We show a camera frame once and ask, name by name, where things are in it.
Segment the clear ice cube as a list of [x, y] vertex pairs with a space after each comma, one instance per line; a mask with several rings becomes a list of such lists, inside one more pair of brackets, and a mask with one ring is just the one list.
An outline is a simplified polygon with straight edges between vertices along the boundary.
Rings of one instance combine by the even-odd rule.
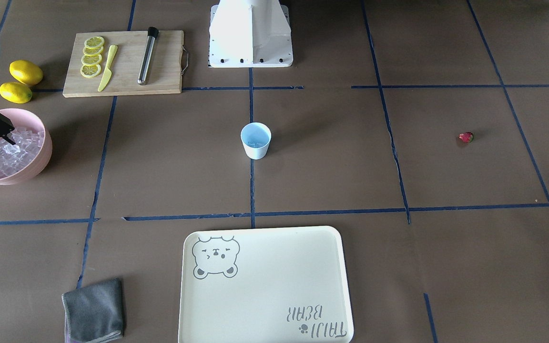
[[251, 149], [261, 149], [267, 145], [267, 143], [264, 143], [263, 141], [247, 141], [245, 144]]

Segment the light blue plastic cup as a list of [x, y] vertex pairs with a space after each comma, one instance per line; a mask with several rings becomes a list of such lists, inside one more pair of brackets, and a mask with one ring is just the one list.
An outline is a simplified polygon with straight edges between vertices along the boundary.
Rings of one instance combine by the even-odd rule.
[[240, 139], [248, 158], [263, 158], [272, 141], [272, 131], [263, 123], [249, 123], [242, 128]]

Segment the bamboo cutting board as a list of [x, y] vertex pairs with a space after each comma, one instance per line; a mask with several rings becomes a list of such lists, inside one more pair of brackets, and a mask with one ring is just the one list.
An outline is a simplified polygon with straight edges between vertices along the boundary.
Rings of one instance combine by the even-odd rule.
[[[102, 67], [105, 66], [109, 46], [118, 46], [111, 65], [112, 77], [102, 91], [98, 91], [102, 74], [94, 78], [85, 78], [80, 73], [84, 42], [93, 36], [101, 36], [105, 39]], [[147, 40], [148, 35], [145, 30], [77, 33], [62, 91], [63, 96], [76, 98], [181, 93], [184, 32], [182, 30], [159, 32], [152, 51], [146, 84], [139, 85], [137, 80]]]

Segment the yellow plastic knife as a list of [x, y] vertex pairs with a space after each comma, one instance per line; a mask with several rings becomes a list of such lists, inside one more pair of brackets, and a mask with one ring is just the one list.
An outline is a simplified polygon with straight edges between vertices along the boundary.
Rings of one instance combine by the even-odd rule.
[[109, 84], [111, 77], [112, 77], [112, 64], [115, 59], [116, 52], [118, 50], [117, 45], [111, 45], [109, 46], [108, 53], [107, 53], [107, 59], [105, 61], [105, 67], [102, 72], [102, 78], [100, 81], [100, 84], [98, 85], [97, 92], [101, 92], [105, 89], [105, 87]]

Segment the grey folded cloth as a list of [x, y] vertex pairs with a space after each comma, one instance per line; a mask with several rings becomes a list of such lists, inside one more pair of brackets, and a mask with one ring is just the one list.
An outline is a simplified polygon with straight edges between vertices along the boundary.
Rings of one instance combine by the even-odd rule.
[[61, 296], [66, 343], [109, 343], [126, 327], [120, 278], [81, 287]]

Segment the cream bear serving tray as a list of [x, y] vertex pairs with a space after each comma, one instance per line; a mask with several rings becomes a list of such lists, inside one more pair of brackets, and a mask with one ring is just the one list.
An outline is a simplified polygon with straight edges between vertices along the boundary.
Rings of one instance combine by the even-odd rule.
[[186, 237], [180, 343], [349, 343], [353, 336], [344, 248], [334, 227]]

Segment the steel muddler black tip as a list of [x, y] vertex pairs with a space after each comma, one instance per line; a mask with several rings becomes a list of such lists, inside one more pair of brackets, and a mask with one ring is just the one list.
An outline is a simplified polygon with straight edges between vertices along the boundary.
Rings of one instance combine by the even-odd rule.
[[137, 78], [137, 84], [145, 85], [147, 83], [148, 73], [150, 71], [151, 57], [154, 52], [155, 42], [159, 35], [158, 28], [150, 26], [147, 30], [147, 41], [144, 48], [143, 60], [140, 66], [139, 76]]

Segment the whole yellow lemon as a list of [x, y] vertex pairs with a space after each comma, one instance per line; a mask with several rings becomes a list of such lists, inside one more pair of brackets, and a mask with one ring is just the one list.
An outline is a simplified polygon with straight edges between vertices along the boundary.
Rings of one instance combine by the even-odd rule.
[[42, 69], [32, 61], [13, 61], [9, 64], [9, 72], [15, 80], [28, 86], [35, 86], [43, 80]]
[[33, 93], [27, 85], [20, 82], [5, 82], [0, 85], [0, 96], [9, 102], [24, 104], [32, 100]]

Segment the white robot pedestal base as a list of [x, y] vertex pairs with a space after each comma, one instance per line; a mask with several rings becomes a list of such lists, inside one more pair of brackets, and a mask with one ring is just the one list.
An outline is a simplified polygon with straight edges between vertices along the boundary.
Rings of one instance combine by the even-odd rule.
[[211, 68], [286, 68], [294, 53], [288, 7], [278, 0], [221, 0], [211, 7]]

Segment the pile of clear ice cubes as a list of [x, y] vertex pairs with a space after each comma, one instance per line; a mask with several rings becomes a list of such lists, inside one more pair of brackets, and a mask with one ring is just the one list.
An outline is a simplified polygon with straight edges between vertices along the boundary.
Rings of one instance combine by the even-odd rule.
[[29, 166], [44, 147], [45, 132], [17, 127], [7, 135], [10, 144], [0, 137], [0, 179], [12, 176]]

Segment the lemon slice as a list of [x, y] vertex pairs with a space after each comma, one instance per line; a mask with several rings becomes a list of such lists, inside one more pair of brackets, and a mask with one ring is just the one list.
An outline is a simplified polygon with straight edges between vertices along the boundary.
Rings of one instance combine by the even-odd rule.
[[82, 61], [82, 65], [84, 66], [96, 66], [101, 63], [102, 55], [101, 54], [96, 54], [94, 56], [83, 55], [81, 61]]
[[101, 74], [101, 66], [99, 64], [96, 65], [82, 65], [81, 69], [79, 70], [81, 76], [84, 78], [94, 78], [96, 76], [99, 76]]
[[83, 54], [85, 56], [98, 56], [100, 54], [102, 54], [104, 50], [104, 46], [100, 46], [98, 48], [89, 48], [89, 47], [84, 47], [83, 48]]
[[101, 36], [89, 37], [83, 42], [84, 47], [90, 50], [93, 50], [93, 49], [98, 50], [102, 48], [104, 44], [105, 44], [105, 39]]

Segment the pink bowl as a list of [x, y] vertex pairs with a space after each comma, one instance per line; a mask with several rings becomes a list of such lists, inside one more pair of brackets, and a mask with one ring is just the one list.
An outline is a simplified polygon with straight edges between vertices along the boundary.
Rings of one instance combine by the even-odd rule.
[[46, 126], [44, 126], [44, 123], [41, 121], [41, 119], [31, 111], [17, 108], [8, 108], [0, 109], [0, 113], [8, 117], [11, 120], [13, 126], [15, 126], [15, 128], [25, 127], [29, 130], [45, 132], [44, 147], [38, 153], [37, 158], [33, 162], [29, 163], [29, 166], [25, 169], [22, 169], [20, 172], [15, 173], [12, 176], [0, 179], [0, 185], [13, 185], [19, 184], [20, 182], [26, 182], [37, 176], [37, 174], [39, 174], [41, 171], [43, 171], [50, 161], [52, 155], [51, 135]]

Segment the red strawberry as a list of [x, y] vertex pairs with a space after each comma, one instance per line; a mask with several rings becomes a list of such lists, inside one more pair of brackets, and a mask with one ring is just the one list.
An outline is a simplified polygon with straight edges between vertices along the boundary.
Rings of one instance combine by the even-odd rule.
[[474, 134], [470, 131], [459, 134], [458, 139], [464, 144], [469, 144], [474, 141]]

